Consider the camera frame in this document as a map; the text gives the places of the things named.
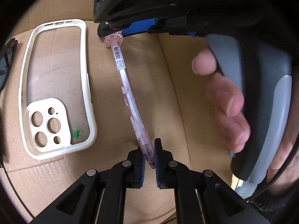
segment barcode label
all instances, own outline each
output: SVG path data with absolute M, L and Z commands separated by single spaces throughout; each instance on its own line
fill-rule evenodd
M 116 61 L 117 69 L 120 70 L 120 69 L 126 68 L 124 58 L 123 58 L 123 55 L 121 53 L 121 48 L 119 46 L 115 46 L 113 48 L 113 55 L 114 55 L 114 58 L 115 58 L 115 61 Z

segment bolt head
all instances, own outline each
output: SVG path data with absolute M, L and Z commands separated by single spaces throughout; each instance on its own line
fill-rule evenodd
M 131 166 L 131 161 L 129 161 L 129 160 L 126 160 L 126 161 L 123 161 L 123 166 L 124 167 L 129 167 L 129 166 Z
M 86 173 L 88 176 L 94 176 L 97 173 L 97 171 L 94 169 L 89 169 Z
M 177 161 L 170 161 L 170 162 L 168 163 L 168 165 L 169 165 L 170 167 L 176 167 L 176 166 L 178 165 L 178 162 L 177 162 Z
M 206 176 L 206 177 L 212 177 L 213 176 L 213 171 L 212 170 L 206 170 L 205 172 L 204 172 L 204 175 Z

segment pink pen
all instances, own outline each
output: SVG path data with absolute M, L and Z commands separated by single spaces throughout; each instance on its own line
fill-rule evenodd
M 126 65 L 121 52 L 121 43 L 123 41 L 121 31 L 105 37 L 105 46 L 110 47 L 113 53 L 114 61 L 118 71 L 122 86 L 124 100 L 130 115 L 131 123 L 135 131 L 138 144 L 145 159 L 152 168 L 155 168 L 155 152 L 154 147 L 150 141 L 147 130 L 142 121 L 141 114 L 138 109 L 137 102 L 130 84 L 127 74 Z

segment hand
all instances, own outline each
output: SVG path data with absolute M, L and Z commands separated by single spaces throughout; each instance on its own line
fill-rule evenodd
M 212 74 L 207 84 L 207 98 L 215 105 L 216 124 L 227 147 L 240 152 L 249 138 L 250 127 L 241 113 L 244 105 L 242 92 L 228 78 L 215 72 L 217 63 L 212 52 L 205 48 L 192 61 L 195 74 Z M 299 132 L 299 69 L 293 75 L 293 89 L 290 113 L 278 151 L 268 169 L 269 181 L 282 166 L 290 153 Z M 290 188 L 299 178 L 299 153 L 281 177 L 269 188 L 273 194 L 280 194 Z

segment brown cardboard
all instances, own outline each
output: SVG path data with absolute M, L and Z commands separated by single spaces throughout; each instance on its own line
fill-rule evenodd
M 137 147 L 110 49 L 98 38 L 97 24 L 87 21 L 87 64 L 98 126 L 89 149 L 37 161 L 26 153 L 20 132 L 18 88 L 21 64 L 32 28 L 61 19 L 92 20 L 93 0 L 39 0 L 12 32 L 19 41 L 0 108 L 4 164 L 19 196 L 37 215 L 89 168 L 109 169 Z M 193 170 L 214 170 L 230 181 L 228 150 L 217 137 L 213 106 L 205 97 L 207 77 L 194 75 L 192 58 L 206 46 L 198 38 L 137 35 L 121 46 L 138 105 L 152 139 Z M 18 210 L 29 221 L 0 171 L 1 181 Z M 172 190 L 155 187 L 155 171 L 146 167 L 144 187 L 128 190 L 125 223 L 157 224 L 175 212 Z
M 192 59 L 207 43 L 190 36 L 158 37 L 181 110 L 191 167 L 199 172 L 212 169 L 229 185 L 231 157 L 217 134 L 214 107 L 205 96 L 210 76 L 195 75 L 191 68 Z

